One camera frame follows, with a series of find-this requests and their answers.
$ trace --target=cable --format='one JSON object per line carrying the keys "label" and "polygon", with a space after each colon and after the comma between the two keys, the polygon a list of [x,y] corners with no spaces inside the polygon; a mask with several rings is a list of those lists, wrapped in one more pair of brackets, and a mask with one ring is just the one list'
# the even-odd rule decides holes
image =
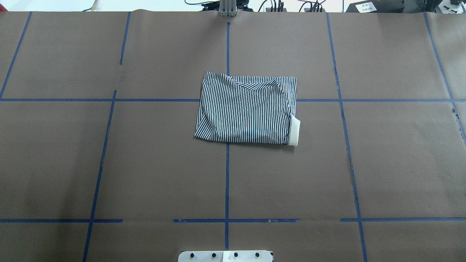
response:
{"label": "cable", "polygon": [[260,12],[260,10],[262,9],[262,6],[264,6],[265,2],[267,2],[267,1],[268,1],[268,0],[264,0],[264,1],[262,2],[262,4],[260,5],[259,10],[257,10],[257,12]]}
{"label": "cable", "polygon": [[309,10],[308,12],[318,12],[319,11],[319,2],[316,0],[315,3],[314,3],[314,6],[312,7],[312,11]]}
{"label": "cable", "polygon": [[186,0],[185,0],[185,3],[188,4],[188,5],[200,5],[200,4],[207,4],[207,3],[213,3],[213,2],[212,2],[212,1],[208,1],[208,2],[202,2],[202,3],[195,3],[195,4],[192,4],[192,3],[186,2]]}
{"label": "cable", "polygon": [[301,1],[301,2],[304,2],[303,5],[301,6],[301,8],[299,8],[299,11],[298,12],[301,12],[301,9],[304,7],[305,4],[307,3],[310,3],[311,4],[311,8],[312,8],[312,2],[310,1],[302,1],[302,0],[298,0],[298,1]]}

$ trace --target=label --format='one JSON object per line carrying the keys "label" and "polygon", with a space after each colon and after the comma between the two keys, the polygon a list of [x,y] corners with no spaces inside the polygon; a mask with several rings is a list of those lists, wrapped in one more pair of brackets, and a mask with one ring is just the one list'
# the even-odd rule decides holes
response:
{"label": "label", "polygon": [[363,3],[363,4],[359,4],[355,6],[360,13],[369,13],[369,12],[377,11],[376,7],[374,6],[372,2]]}

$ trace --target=blue tape line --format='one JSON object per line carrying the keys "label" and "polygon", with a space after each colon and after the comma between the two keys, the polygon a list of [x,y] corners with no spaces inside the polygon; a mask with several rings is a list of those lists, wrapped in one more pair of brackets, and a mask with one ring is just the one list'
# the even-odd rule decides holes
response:
{"label": "blue tape line", "polygon": [[2,98],[5,102],[111,102],[110,98]]}
{"label": "blue tape line", "polygon": [[230,22],[226,23],[226,75],[230,75]]}
{"label": "blue tape line", "polygon": [[117,102],[199,102],[196,98],[118,98]]}
{"label": "blue tape line", "polygon": [[109,140],[110,125],[112,123],[113,109],[115,107],[115,99],[116,99],[116,96],[117,96],[116,92],[117,92],[116,90],[113,92],[112,105],[110,107],[109,120],[107,122],[107,130],[105,132],[105,140],[103,141],[102,156],[100,157],[99,174],[97,176],[96,190],[94,192],[94,200],[92,201],[92,210],[91,210],[91,213],[90,213],[90,223],[89,223],[89,227],[88,227],[88,234],[87,234],[87,237],[86,237],[86,246],[84,247],[84,254],[82,256],[82,261],[83,262],[86,262],[87,253],[88,253],[88,250],[89,250],[90,236],[92,234],[92,223],[93,223],[93,220],[94,220],[94,215],[96,213],[97,197],[99,195],[100,180],[102,178],[103,161],[105,159],[105,154],[107,152],[107,143],[108,143],[108,140]]}
{"label": "blue tape line", "polygon": [[[0,223],[90,223],[90,219],[0,219]],[[123,219],[96,219],[94,223],[123,223]]]}
{"label": "blue tape line", "polygon": [[225,250],[229,248],[229,219],[230,219],[230,143],[226,144],[225,164]]}
{"label": "blue tape line", "polygon": [[[417,222],[417,221],[466,221],[466,217],[400,217],[361,218],[361,222]],[[358,222],[357,218],[342,218],[340,222]]]}
{"label": "blue tape line", "polygon": [[0,219],[0,223],[89,223],[89,219]]}
{"label": "blue tape line", "polygon": [[8,79],[10,78],[11,70],[13,69],[14,61],[16,61],[16,56],[18,55],[18,51],[20,50],[21,43],[23,42],[24,34],[26,34],[27,26],[29,25],[29,21],[31,20],[32,12],[29,12],[29,15],[26,19],[26,24],[23,28],[23,33],[21,34],[20,40],[18,45],[16,46],[16,50],[14,51],[13,59],[11,60],[10,67],[8,68],[7,76],[5,77],[5,81],[3,82],[3,86],[0,91],[0,98],[2,98],[3,93],[5,92],[5,88],[7,87]]}
{"label": "blue tape line", "polygon": [[223,218],[173,219],[173,223],[225,223]]}
{"label": "blue tape line", "polygon": [[244,218],[236,218],[230,219],[230,223],[296,223],[298,222],[299,218],[259,218],[259,219],[244,219]]}
{"label": "blue tape line", "polygon": [[[230,75],[230,22],[226,23],[226,75]],[[225,250],[230,248],[229,218],[230,217],[230,143],[226,143],[225,168]]]}
{"label": "blue tape line", "polygon": [[123,219],[94,219],[92,223],[123,223]]}
{"label": "blue tape line", "polygon": [[92,232],[92,225],[93,225],[92,222],[90,222],[89,225],[88,225],[88,234],[86,236],[86,246],[84,247],[84,254],[82,255],[82,262],[87,261],[87,253],[89,251],[90,235],[91,235],[91,232]]}
{"label": "blue tape line", "polygon": [[444,103],[448,99],[343,99],[343,102],[421,102],[421,103]]}
{"label": "blue tape line", "polygon": [[448,81],[446,80],[445,72],[443,71],[443,66],[442,66],[442,63],[440,62],[439,54],[437,53],[437,48],[435,47],[434,39],[432,38],[431,27],[429,26],[429,19],[427,18],[427,13],[426,12],[424,12],[424,20],[425,20],[425,25],[427,26],[427,33],[429,34],[429,39],[431,40],[432,49],[434,50],[435,58],[437,59],[437,64],[439,64],[440,73],[442,74],[443,82],[445,83],[445,87],[446,87],[446,91],[448,93],[448,97],[450,98],[450,102],[452,103],[453,110],[455,110],[456,122],[458,124],[459,131],[460,131],[461,136],[463,138],[463,143],[466,146],[465,131],[463,129],[463,125],[461,124],[461,120],[460,120],[460,118],[458,116],[458,110],[456,110],[456,106],[455,106],[455,103],[453,101],[452,92],[450,91],[450,86],[448,85]]}
{"label": "blue tape line", "polygon": [[343,97],[342,97],[342,91],[340,88],[340,79],[338,77],[338,72],[336,70],[336,57],[335,57],[335,48],[333,45],[333,37],[332,37],[332,29],[330,26],[330,16],[329,13],[326,13],[327,16],[327,27],[329,29],[329,39],[330,39],[330,48],[332,50],[332,60],[333,60],[333,68],[335,72],[335,81],[336,85],[338,87],[338,99],[340,100],[340,112],[342,115],[342,122],[343,122],[343,131],[345,134],[345,141],[346,141],[346,151],[348,153],[348,158],[349,158],[349,164],[351,166],[351,177],[353,179],[353,195],[354,195],[354,202],[356,206],[356,214],[358,218],[358,226],[359,226],[359,238],[361,241],[361,249],[363,251],[363,260],[364,262],[367,262],[367,253],[366,253],[366,243],[364,240],[364,231],[363,231],[363,224],[361,222],[361,211],[359,209],[359,200],[357,196],[357,188],[356,188],[356,178],[354,176],[354,168],[353,168],[353,158],[351,157],[351,148],[350,148],[350,140],[348,138],[348,129],[346,128],[346,119],[345,119],[345,113],[344,113],[344,108],[343,108]]}
{"label": "blue tape line", "polygon": [[126,18],[126,28],[124,29],[123,45],[121,45],[120,65],[123,64],[124,47],[126,45],[126,36],[128,35],[128,27],[130,26],[130,17],[131,17],[131,12],[128,12],[128,18]]}
{"label": "blue tape line", "polygon": [[[228,219],[228,223],[296,223],[299,218],[232,218]],[[225,223],[227,220],[223,218],[200,218],[200,219],[173,219],[173,223]]]}
{"label": "blue tape line", "polygon": [[296,102],[339,102],[338,99],[296,99]]}

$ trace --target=striped shirt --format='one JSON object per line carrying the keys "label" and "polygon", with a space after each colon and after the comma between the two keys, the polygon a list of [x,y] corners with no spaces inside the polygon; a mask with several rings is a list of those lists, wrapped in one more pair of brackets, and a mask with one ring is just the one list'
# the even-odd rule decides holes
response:
{"label": "striped shirt", "polygon": [[297,145],[295,114],[295,77],[207,72],[194,136],[217,142]]}

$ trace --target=black device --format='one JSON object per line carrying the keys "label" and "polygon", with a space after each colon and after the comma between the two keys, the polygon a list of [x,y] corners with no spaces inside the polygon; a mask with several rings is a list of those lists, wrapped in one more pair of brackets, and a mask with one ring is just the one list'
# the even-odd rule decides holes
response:
{"label": "black device", "polygon": [[372,0],[350,4],[348,9],[346,9],[346,13],[364,13],[358,10],[357,5],[367,3],[374,5],[376,9],[375,11],[371,11],[371,13],[402,13],[404,10],[404,3],[402,0]]}
{"label": "black device", "polygon": [[459,6],[461,2],[466,3],[465,0],[450,0],[450,4],[455,5],[455,6]]}

